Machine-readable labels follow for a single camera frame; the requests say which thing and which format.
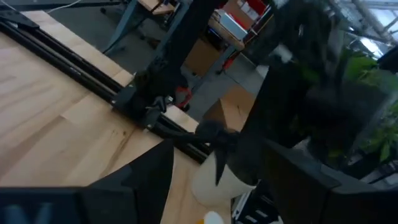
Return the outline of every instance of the gray floor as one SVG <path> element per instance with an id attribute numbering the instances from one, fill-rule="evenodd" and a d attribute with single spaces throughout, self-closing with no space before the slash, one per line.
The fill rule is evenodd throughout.
<path id="1" fill-rule="evenodd" d="M 61 9 L 51 15 L 97 49 L 102 49 L 108 43 L 120 19 L 120 15 L 112 10 L 104 15 L 99 8 Z M 164 31 L 150 20 L 145 21 L 142 30 L 151 37 L 161 38 L 164 35 Z M 117 51 L 110 57 L 130 73 L 145 68 L 154 53 L 137 33 L 127 35 L 119 46 L 123 46 L 124 50 Z M 197 78 L 185 72 L 186 68 L 182 68 L 182 71 L 190 83 L 197 81 Z M 254 65 L 239 56 L 226 73 L 213 74 L 206 80 L 191 99 L 188 114 L 200 121 L 207 109 L 234 84 L 238 83 L 247 91 L 257 94 L 262 81 L 263 78 L 255 72 Z"/>

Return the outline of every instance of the white cylinder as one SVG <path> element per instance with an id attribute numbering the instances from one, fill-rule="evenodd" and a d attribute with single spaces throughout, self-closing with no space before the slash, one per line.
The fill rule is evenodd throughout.
<path id="1" fill-rule="evenodd" d="M 225 165 L 220 182 L 216 186 L 216 158 L 212 152 L 199 167 L 192 180 L 192 193 L 204 206 L 214 206 L 231 200 L 243 193 L 255 189 L 256 186 L 240 181 Z"/>

